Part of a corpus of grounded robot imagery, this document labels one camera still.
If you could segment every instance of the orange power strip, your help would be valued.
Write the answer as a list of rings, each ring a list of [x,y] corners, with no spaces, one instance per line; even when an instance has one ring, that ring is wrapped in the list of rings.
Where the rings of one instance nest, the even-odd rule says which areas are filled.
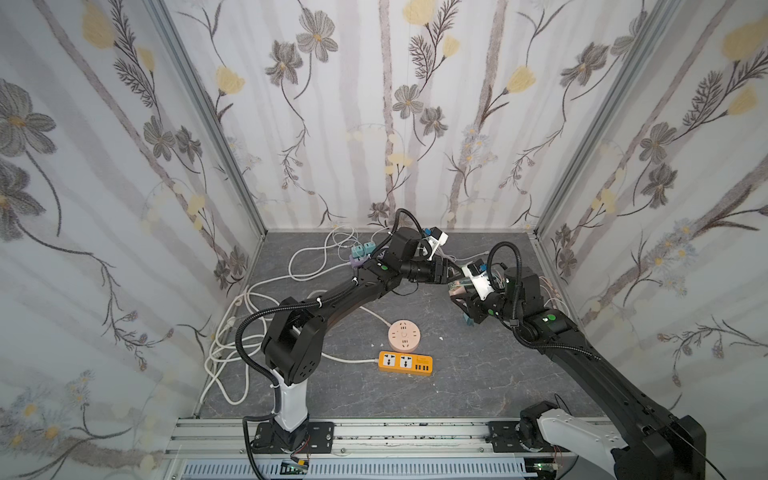
[[[432,357],[412,353],[381,352],[379,354],[379,370],[430,376],[433,371]]]

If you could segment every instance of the mounting plate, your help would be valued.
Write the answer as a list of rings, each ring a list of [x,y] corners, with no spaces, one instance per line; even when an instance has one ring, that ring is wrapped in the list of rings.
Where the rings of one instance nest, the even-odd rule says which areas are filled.
[[[488,422],[490,431],[489,441],[493,445],[494,453],[528,453],[523,448],[518,438],[516,427],[518,423],[512,422]],[[558,447],[561,452],[569,452],[567,449]],[[554,452],[552,445],[547,445],[540,452]]]
[[[309,422],[307,431],[310,443],[301,453],[331,453],[333,447],[333,422]],[[270,422],[261,422],[256,430],[256,436],[250,443],[254,454],[286,453],[273,440],[274,432]]]

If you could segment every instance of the white vent grille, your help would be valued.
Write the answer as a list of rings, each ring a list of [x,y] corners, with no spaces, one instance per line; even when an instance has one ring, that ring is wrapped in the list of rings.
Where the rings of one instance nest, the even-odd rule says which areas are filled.
[[[536,477],[525,472],[523,458],[315,458],[306,475],[281,475],[281,460],[259,462],[267,478],[306,478],[323,480],[475,479]],[[190,460],[181,480],[239,480],[253,478],[247,460]]]

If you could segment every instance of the round power socket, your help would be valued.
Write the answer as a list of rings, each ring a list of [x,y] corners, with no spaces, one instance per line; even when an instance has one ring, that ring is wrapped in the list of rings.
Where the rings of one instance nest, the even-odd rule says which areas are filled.
[[[389,327],[389,345],[396,352],[411,353],[419,346],[422,333],[410,320],[398,320]]]

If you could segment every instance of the floral wallpaper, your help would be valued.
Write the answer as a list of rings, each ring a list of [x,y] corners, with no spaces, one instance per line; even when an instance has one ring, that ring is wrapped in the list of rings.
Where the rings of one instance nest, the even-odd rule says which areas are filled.
[[[150,478],[258,237],[141,3],[0,5],[4,478]]]
[[[768,9],[684,2],[539,232],[591,341],[728,478],[764,473],[767,119]]]
[[[167,0],[268,227],[531,229],[644,0]]]

